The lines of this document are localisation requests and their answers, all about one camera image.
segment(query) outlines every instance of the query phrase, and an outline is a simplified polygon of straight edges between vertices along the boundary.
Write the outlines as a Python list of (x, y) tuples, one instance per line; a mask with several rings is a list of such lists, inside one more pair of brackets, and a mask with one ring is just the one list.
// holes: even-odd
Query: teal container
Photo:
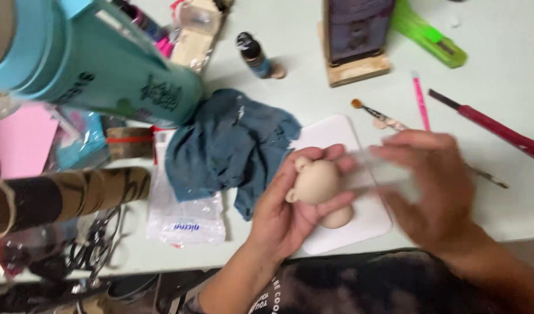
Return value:
[[(50, 19), (36, 19), (17, 13), (29, 24), (37, 22), (43, 45), (29, 51), (15, 46), (32, 32), (17, 28), (13, 45), (0, 63), (0, 73), (21, 64), (24, 68), (10, 78), (0, 75), (0, 90), (23, 99), (67, 105), (105, 115), (122, 116), (174, 127), (190, 119), (203, 97), (199, 76), (191, 69), (163, 59), (151, 40), (105, 0), (15, 0), (16, 11), (37, 7)], [(105, 11), (129, 32), (110, 26), (96, 16)], [(25, 61), (21, 54), (36, 55)]]

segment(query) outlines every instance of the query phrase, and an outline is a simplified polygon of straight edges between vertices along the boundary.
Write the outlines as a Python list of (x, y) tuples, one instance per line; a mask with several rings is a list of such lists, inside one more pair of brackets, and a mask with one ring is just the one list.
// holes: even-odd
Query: clay figure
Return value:
[[(341, 191), (341, 176), (336, 163), (330, 160), (311, 161), (300, 157), (295, 162), (298, 177), (286, 195), (286, 201), (302, 201), (308, 205), (318, 205), (329, 201)], [(353, 209), (346, 206), (330, 213), (321, 220), (321, 225), (329, 229), (340, 228), (351, 221)]]

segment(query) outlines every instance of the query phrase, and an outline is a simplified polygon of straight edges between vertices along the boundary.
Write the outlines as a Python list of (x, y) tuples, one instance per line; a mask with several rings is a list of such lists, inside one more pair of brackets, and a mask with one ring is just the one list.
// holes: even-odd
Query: green tool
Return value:
[(391, 26), (452, 69), (461, 67), (467, 60), (466, 52), (418, 16), (410, 7), (409, 0), (396, 1)]

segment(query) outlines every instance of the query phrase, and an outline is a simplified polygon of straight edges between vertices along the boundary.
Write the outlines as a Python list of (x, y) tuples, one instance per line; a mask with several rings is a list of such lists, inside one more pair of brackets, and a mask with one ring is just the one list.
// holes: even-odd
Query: pink paper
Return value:
[(1, 178), (40, 175), (57, 128), (58, 121), (40, 104), (26, 104), (1, 120)]

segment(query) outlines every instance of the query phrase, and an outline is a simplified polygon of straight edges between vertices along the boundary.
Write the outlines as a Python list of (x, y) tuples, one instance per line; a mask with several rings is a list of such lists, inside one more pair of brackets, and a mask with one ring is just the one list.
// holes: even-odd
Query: pink pen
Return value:
[(414, 92), (416, 93), (416, 100), (418, 101), (418, 110), (420, 110), (420, 116), (422, 117), (422, 123), (424, 123), (424, 129), (430, 131), (430, 120), (428, 120), (428, 112), (426, 111), (426, 104), (424, 103), (424, 95), (422, 94), (422, 88), (420, 87), (420, 79), (418, 78), (418, 72), (411, 71), (412, 80), (414, 82)]

